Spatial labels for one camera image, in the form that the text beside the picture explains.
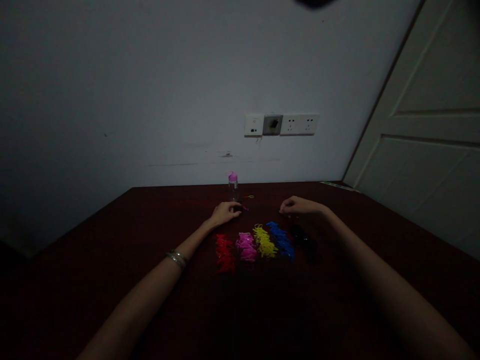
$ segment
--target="bracelet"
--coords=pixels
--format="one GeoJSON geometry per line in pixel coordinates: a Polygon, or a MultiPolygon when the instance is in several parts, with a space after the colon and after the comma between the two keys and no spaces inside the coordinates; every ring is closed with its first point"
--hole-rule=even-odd
{"type": "Polygon", "coordinates": [[[175,255],[173,255],[171,252],[166,252],[165,253],[165,256],[169,257],[170,259],[172,259],[179,267],[180,269],[183,271],[185,269],[185,265],[180,261],[178,260],[175,255]]]}
{"type": "Polygon", "coordinates": [[[187,258],[185,256],[183,256],[181,253],[179,253],[176,249],[172,249],[170,250],[170,253],[173,254],[173,255],[176,255],[178,256],[180,259],[183,260],[183,262],[185,263],[185,265],[187,265],[187,263],[189,262],[187,260],[187,258]]]}

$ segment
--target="bottle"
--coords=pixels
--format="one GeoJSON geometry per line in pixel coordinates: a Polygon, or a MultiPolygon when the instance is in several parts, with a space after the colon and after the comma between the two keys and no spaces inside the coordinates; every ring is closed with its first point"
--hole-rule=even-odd
{"type": "Polygon", "coordinates": [[[230,171],[228,176],[228,201],[238,201],[239,196],[239,182],[237,173],[235,171],[230,171]]]}

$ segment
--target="door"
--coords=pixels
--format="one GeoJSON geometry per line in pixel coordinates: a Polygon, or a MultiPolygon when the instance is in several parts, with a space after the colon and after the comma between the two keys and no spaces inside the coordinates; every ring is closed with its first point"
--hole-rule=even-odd
{"type": "Polygon", "coordinates": [[[480,260],[477,1],[425,1],[343,181],[480,260]]]}

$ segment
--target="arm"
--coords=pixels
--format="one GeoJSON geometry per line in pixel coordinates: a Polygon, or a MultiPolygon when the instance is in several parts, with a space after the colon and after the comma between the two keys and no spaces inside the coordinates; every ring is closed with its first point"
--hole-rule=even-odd
{"type": "MultiPolygon", "coordinates": [[[[237,202],[222,202],[176,251],[188,260],[205,237],[216,227],[240,216],[234,212],[237,202]]],[[[151,270],[117,305],[102,327],[90,340],[77,360],[128,359],[138,338],[164,303],[182,274],[182,269],[169,257],[151,270]]]]}
{"type": "Polygon", "coordinates": [[[477,359],[442,315],[328,207],[292,196],[281,204],[280,213],[318,214],[328,221],[387,321],[414,356],[435,360],[477,359]]]}

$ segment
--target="hand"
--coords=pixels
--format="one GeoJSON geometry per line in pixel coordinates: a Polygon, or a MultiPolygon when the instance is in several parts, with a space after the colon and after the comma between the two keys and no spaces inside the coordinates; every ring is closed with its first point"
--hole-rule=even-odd
{"type": "Polygon", "coordinates": [[[233,218],[238,218],[241,211],[234,212],[234,206],[242,206],[242,204],[230,201],[230,202],[221,202],[211,214],[211,217],[207,220],[213,227],[218,227],[222,224],[228,223],[233,218]]]}
{"type": "Polygon", "coordinates": [[[298,196],[289,197],[280,205],[280,214],[311,214],[326,209],[325,205],[298,196]]]}

